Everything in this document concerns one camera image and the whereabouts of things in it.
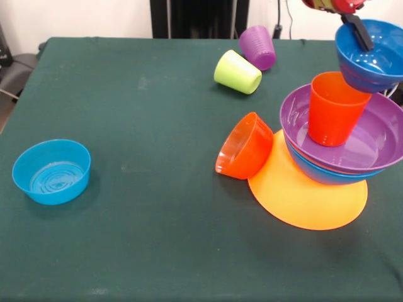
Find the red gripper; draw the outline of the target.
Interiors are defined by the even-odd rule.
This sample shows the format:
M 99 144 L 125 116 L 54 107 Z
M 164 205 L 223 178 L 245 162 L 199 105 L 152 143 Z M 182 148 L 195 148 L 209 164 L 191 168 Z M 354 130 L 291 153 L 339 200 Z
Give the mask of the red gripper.
M 342 22 L 350 27 L 360 48 L 364 52 L 374 49 L 366 27 L 360 17 L 355 15 L 356 11 L 364 6 L 365 0 L 303 0 L 302 2 L 312 9 L 341 14 Z

